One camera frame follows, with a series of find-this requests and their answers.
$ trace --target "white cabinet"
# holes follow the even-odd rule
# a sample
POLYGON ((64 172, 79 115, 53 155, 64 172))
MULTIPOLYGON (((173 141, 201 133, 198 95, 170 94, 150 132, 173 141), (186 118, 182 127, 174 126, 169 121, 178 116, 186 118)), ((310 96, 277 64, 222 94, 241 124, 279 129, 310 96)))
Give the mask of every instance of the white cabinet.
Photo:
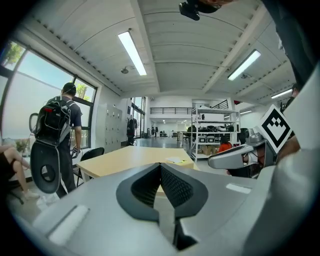
POLYGON ((122 111, 113 105, 106 105, 104 153, 109 153, 121 148, 121 120, 122 111))

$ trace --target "wooden table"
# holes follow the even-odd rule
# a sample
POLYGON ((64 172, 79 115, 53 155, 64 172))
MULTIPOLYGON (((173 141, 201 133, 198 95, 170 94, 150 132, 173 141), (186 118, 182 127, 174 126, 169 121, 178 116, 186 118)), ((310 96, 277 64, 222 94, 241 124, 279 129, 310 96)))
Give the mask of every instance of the wooden table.
MULTIPOLYGON (((83 182, 87 182, 90 176, 98 178, 138 166, 165 163, 167 162, 166 158, 170 157, 179 157, 187 163, 193 163, 193 169, 199 170, 187 152, 182 148, 143 146, 126 146, 101 156, 81 161, 76 165, 81 170, 83 182)), ((161 195, 162 193, 163 190, 160 186, 157 194, 161 195)))

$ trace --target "ceiling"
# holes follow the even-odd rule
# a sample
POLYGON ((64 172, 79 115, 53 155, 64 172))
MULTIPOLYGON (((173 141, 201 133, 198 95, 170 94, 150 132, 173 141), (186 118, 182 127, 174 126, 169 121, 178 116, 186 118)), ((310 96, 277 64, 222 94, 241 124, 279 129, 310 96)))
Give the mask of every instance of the ceiling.
POLYGON ((265 103, 295 77, 260 0, 241 0, 194 21, 182 0, 55 0, 31 13, 121 90, 123 97, 194 95, 265 103), (147 75, 140 76, 118 34, 129 28, 147 75), (234 81, 228 75, 253 51, 261 57, 234 81), (128 74, 121 69, 127 68, 128 74))

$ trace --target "black backpack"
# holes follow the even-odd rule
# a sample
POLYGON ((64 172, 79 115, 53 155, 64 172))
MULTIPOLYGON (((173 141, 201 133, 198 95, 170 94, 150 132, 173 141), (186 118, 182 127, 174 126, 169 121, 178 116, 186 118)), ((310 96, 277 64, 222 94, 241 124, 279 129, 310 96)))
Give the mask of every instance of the black backpack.
POLYGON ((65 101, 62 96, 49 100, 37 114, 36 126, 32 130, 36 141, 57 147, 70 133, 73 104, 72 99, 65 101))

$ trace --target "black camera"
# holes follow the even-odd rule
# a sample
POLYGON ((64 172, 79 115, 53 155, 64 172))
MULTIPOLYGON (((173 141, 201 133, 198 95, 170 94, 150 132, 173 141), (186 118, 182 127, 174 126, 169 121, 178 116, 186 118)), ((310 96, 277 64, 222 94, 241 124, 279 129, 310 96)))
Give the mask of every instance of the black camera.
POLYGON ((205 4, 199 0, 187 0, 179 4, 180 13, 195 21, 200 20, 200 13, 212 14, 219 8, 205 4))

